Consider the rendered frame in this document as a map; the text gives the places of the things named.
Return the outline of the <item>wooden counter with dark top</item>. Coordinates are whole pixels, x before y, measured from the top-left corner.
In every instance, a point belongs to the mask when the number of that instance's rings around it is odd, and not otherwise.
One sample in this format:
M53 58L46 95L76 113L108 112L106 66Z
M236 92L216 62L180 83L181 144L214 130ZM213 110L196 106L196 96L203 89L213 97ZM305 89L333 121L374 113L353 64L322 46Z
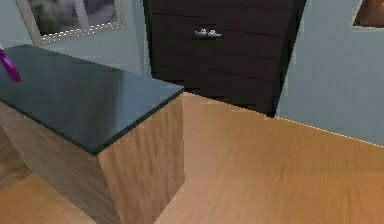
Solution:
M185 181L183 87L19 45L3 48L0 127L96 224L154 224Z

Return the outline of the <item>white framed brown picture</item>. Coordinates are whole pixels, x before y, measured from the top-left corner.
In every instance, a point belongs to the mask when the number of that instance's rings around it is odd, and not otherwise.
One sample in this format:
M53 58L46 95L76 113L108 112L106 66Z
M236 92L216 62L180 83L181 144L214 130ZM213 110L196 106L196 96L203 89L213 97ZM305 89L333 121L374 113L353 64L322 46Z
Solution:
M384 29L384 0L360 0L352 26Z

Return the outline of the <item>purple curved object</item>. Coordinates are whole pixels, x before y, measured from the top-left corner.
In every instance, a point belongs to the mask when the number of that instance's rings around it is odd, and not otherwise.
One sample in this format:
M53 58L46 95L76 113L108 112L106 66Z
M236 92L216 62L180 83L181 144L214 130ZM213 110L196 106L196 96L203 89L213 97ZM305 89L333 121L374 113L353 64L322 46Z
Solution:
M9 78L14 82L20 82L22 80L16 66L13 64L13 62L8 58L6 55L4 49L0 45L0 63L2 64L3 68L7 72Z

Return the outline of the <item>dark brown room door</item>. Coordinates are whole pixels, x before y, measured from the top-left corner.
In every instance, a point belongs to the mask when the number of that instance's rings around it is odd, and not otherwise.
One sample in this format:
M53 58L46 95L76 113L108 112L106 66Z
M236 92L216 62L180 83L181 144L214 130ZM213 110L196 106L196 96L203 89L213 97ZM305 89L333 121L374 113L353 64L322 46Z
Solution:
M276 115L307 0L144 0L152 75ZM214 29L221 37L199 37Z

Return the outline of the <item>white framed grey picture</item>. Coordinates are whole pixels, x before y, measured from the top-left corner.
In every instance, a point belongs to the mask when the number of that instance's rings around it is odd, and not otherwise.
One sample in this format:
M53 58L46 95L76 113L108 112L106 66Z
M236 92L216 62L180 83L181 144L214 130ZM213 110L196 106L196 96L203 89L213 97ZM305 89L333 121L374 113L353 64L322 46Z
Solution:
M35 46L121 29L122 0L15 0Z

